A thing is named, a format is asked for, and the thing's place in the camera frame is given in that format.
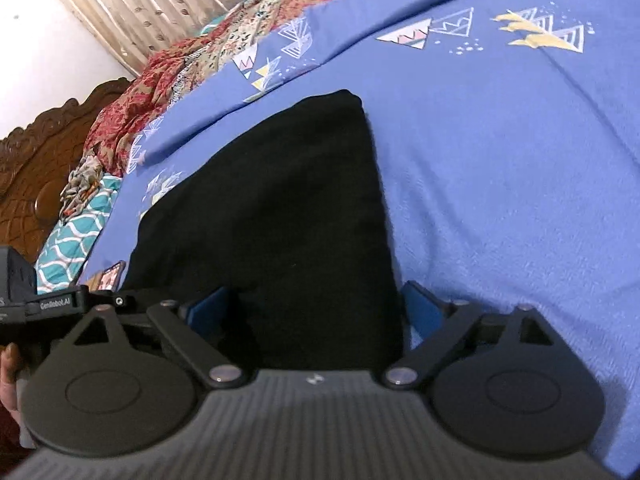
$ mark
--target carved wooden trim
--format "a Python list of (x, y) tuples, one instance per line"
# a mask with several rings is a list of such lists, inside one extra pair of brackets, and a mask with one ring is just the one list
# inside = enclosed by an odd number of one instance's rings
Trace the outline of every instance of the carved wooden trim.
[(115, 101), (129, 85), (130, 81), (124, 77), (102, 83), (81, 105), (76, 99), (69, 99), (60, 108), (41, 113), (26, 129), (16, 128), (7, 138), (0, 140), (0, 196), (7, 192), (16, 174), (49, 137), (58, 134), (72, 121), (94, 113), (98, 106), (100, 111), (106, 106), (104, 102), (107, 97), (113, 95), (109, 102)]
[(29, 262), (36, 261), (89, 129), (128, 86), (125, 78), (103, 83), (81, 105), (69, 99), (0, 140), (0, 245), (11, 245)]

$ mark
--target patterned blanket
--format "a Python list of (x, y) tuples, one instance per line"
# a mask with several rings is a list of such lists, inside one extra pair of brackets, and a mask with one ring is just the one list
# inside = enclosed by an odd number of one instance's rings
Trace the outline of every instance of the patterned blanket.
[(327, 0), (247, 0), (209, 34), (153, 55), (123, 95), (98, 115), (84, 144), (104, 171), (122, 176), (136, 133), (273, 28)]

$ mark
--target gray ribbed surface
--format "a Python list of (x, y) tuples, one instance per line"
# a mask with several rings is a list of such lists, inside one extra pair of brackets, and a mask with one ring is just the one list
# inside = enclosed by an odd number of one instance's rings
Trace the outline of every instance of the gray ribbed surface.
[(366, 372), (261, 372), (241, 390), (209, 395), (167, 441), (110, 460), (41, 450), (10, 480), (614, 480), (580, 453), (517, 464), (469, 450), (414, 394)]

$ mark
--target pillow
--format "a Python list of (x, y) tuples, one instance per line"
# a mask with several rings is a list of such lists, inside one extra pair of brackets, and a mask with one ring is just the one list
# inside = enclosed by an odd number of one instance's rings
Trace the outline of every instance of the pillow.
[(38, 294), (68, 287), (82, 270), (98, 234), (107, 222), (122, 179), (105, 174), (100, 191), (81, 214), (65, 224), (58, 222), (49, 235), (38, 261)]

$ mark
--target triangular cutout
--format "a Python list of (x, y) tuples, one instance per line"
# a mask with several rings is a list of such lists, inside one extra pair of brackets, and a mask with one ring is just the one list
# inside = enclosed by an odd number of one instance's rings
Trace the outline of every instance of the triangular cutout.
[(540, 328), (538, 322), (530, 318), (525, 318), (522, 321), (520, 327), (520, 342), (544, 346), (551, 346), (553, 344), (549, 336)]
[(78, 339), (76, 339), (74, 345), (87, 346), (108, 342), (109, 335), (107, 334), (107, 327), (104, 325), (104, 320), (101, 317), (96, 317), (89, 323), (89, 326), (84, 329), (84, 332), (80, 334)]

